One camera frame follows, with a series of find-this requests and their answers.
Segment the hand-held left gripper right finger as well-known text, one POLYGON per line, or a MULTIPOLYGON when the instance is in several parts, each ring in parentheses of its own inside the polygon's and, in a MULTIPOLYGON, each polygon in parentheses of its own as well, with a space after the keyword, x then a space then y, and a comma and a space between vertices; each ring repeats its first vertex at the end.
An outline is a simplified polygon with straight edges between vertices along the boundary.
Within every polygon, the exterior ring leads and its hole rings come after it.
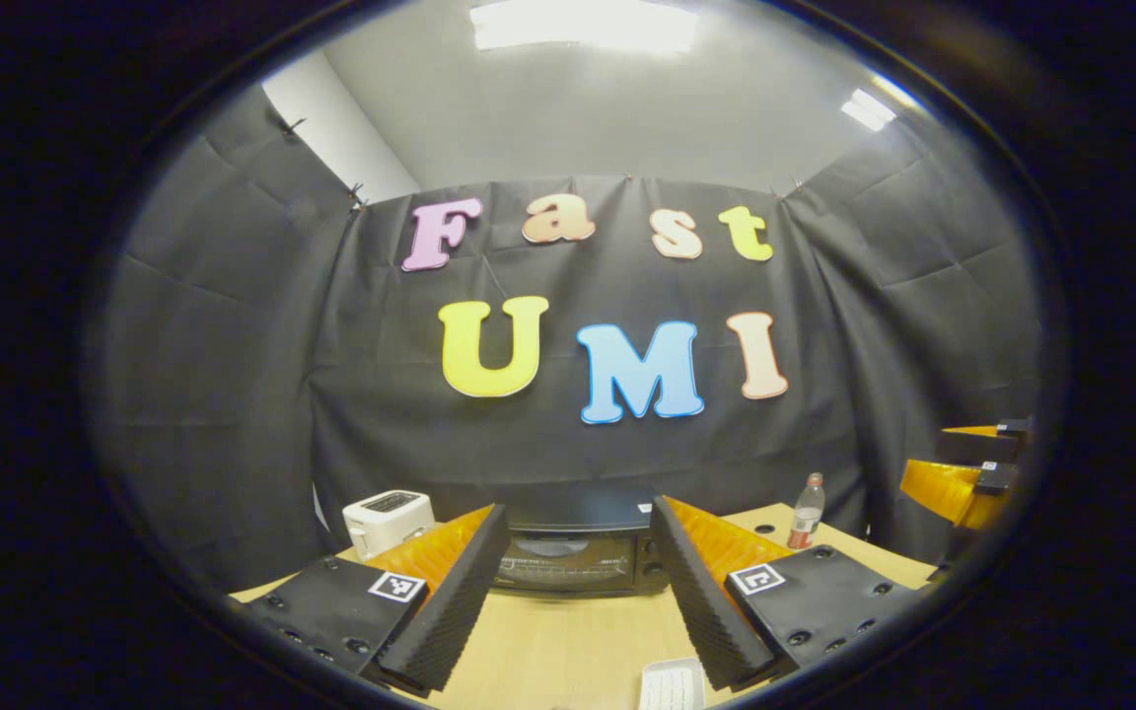
POLYGON ((671 496, 651 503, 651 532, 716 690, 820 665, 921 599, 840 548, 790 551, 671 496))

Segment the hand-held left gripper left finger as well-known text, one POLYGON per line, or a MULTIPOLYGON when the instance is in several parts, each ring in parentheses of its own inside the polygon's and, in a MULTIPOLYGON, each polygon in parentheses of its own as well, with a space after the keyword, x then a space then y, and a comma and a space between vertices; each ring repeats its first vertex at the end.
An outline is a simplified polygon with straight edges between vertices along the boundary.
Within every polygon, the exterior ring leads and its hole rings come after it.
POLYGON ((244 607, 308 661, 427 696, 454 673, 509 542, 492 504, 365 563, 321 558, 244 607))

